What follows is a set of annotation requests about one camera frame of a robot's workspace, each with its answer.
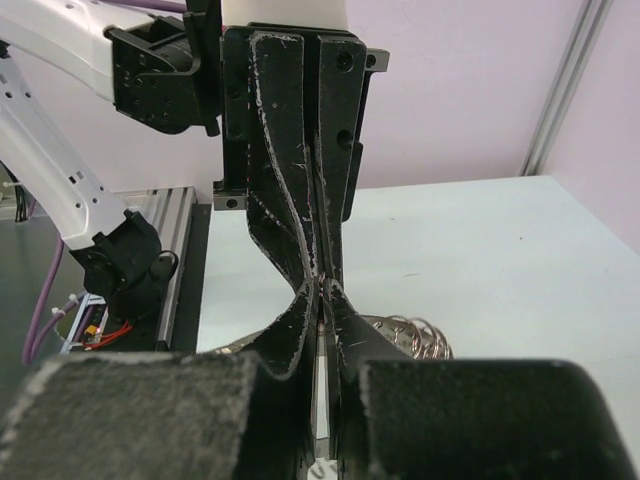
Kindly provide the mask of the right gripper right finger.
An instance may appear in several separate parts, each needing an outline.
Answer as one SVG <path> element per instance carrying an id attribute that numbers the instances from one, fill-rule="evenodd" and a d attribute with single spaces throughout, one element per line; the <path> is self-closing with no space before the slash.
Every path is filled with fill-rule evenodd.
<path id="1" fill-rule="evenodd" d="M 555 359 L 417 360 L 323 285 L 329 452 L 342 479 L 633 479 L 605 398 Z"/>

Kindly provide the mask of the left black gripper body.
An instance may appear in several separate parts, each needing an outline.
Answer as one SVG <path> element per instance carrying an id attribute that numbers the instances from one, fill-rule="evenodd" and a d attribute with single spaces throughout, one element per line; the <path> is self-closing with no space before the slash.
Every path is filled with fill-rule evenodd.
<path id="1" fill-rule="evenodd" d="M 255 32 L 298 34 L 304 38 L 304 124 L 306 144 L 312 147 L 317 128 L 319 39 L 321 37 L 355 37 L 346 30 L 285 26 L 252 22 L 225 31 L 221 40 L 221 74 L 224 87 L 222 109 L 223 179 L 214 183 L 214 207 L 217 210 L 244 209 L 248 191 L 249 143 L 254 133 L 255 105 L 252 93 L 250 36 Z M 371 77 L 383 73 L 389 64 L 389 52 L 370 49 L 364 64 L 364 79 L 359 103 L 353 151 L 346 191 L 345 210 L 350 210 L 355 197 L 363 144 L 360 135 L 365 115 Z"/>

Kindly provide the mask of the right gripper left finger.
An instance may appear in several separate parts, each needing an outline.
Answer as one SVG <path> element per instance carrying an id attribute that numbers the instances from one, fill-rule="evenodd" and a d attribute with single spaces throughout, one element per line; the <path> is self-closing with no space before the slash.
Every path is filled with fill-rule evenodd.
<path id="1" fill-rule="evenodd" d="M 27 379 L 1 425 L 5 479 L 303 479 L 319 286 L 233 354 L 83 353 Z"/>

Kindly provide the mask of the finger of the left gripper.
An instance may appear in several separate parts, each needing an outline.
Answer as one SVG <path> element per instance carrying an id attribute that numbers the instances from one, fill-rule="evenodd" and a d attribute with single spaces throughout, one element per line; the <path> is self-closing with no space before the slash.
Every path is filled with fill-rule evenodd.
<path id="1" fill-rule="evenodd" d="M 254 133 L 249 143 L 247 225 L 294 291 L 317 273 L 304 124 L 304 38 L 250 36 Z"/>
<path id="2" fill-rule="evenodd" d="M 322 271 L 343 284 L 342 222 L 366 46 L 355 37 L 319 39 L 314 179 Z"/>

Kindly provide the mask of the metal disc with keyrings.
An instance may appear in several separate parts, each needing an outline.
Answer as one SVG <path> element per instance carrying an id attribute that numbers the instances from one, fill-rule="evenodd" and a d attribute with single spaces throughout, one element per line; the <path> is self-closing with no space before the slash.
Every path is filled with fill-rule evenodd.
<path id="1" fill-rule="evenodd" d="M 444 333 L 420 317 L 400 315 L 362 315 L 361 318 L 374 328 L 395 351 L 416 360 L 452 360 L 453 349 Z M 257 352 L 263 360 L 275 359 L 283 352 L 271 346 L 255 346 L 255 342 L 266 330 L 234 340 L 228 345 L 208 350 L 208 353 L 231 355 L 245 351 Z"/>

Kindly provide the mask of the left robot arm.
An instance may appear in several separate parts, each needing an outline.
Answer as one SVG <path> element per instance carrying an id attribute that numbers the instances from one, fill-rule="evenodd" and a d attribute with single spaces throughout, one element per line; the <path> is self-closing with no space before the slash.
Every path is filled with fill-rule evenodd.
<path id="1" fill-rule="evenodd" d="M 292 289 L 341 278 L 368 86 L 389 63 L 347 29 L 342 4 L 2 3 L 2 163 L 53 221 L 85 289 L 135 320 L 160 305 L 174 274 L 160 236 L 85 164 L 33 97 L 13 49 L 155 131 L 220 137 L 218 189 L 239 197 L 251 237 Z"/>

